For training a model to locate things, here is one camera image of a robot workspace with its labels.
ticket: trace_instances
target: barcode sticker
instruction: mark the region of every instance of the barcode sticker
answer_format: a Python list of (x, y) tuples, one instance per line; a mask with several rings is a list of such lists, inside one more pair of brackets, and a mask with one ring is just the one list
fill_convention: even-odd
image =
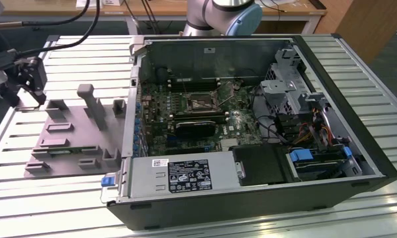
[(169, 159), (159, 159), (159, 160), (153, 160), (151, 166), (153, 167), (166, 167), (167, 166)]

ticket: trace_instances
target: blue latch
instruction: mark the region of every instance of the blue latch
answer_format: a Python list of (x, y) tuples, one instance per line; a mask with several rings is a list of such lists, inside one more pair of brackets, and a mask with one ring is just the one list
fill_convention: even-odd
[(353, 153), (349, 147), (343, 146), (342, 148), (346, 158), (351, 157)]
[(114, 176), (103, 177), (101, 179), (101, 187), (110, 187), (114, 186)]
[(299, 149), (290, 152), (291, 161), (313, 160), (313, 156), (309, 149)]

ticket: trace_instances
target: power supply label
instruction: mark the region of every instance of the power supply label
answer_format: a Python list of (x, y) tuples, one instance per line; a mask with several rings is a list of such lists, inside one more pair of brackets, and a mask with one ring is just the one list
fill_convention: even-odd
[(169, 192), (191, 192), (211, 189), (207, 160), (167, 163)]

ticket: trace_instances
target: slotted metal table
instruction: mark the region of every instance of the slotted metal table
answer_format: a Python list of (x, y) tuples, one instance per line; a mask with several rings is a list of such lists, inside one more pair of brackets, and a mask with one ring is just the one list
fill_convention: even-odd
[[(53, 37), (45, 46), (78, 38)], [(330, 35), (307, 35), (303, 39), (397, 168), (395, 97), (342, 39)], [(115, 98), (126, 99), (129, 42), (129, 36), (90, 36), (79, 46), (41, 54), (47, 99), (65, 99), (67, 105), (81, 105), (83, 101), (75, 94), (79, 83), (94, 85), (94, 96), (103, 104)], [(397, 181), (329, 209), (130, 231), (99, 201), (102, 175), (23, 178), (30, 148), (47, 115), (43, 108), (30, 108), (34, 102), (29, 101), (29, 94), (18, 95), (25, 107), (17, 112), (9, 109), (0, 125), (0, 237), (397, 237)]]

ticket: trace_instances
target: green circuit board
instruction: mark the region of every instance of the green circuit board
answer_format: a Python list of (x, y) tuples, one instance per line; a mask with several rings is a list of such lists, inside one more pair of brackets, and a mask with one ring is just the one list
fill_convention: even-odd
[[(166, 155), (167, 151), (203, 148), (205, 152), (221, 151), (222, 139), (237, 139), (238, 144), (259, 144), (261, 133), (249, 110), (249, 87), (239, 87), (234, 80), (223, 81), (210, 92), (171, 92), (162, 85), (142, 87), (142, 108), (149, 156)], [(178, 139), (174, 135), (171, 116), (199, 112), (222, 113), (215, 121), (214, 135), (205, 138)], [(194, 121), (214, 120), (197, 117)]]

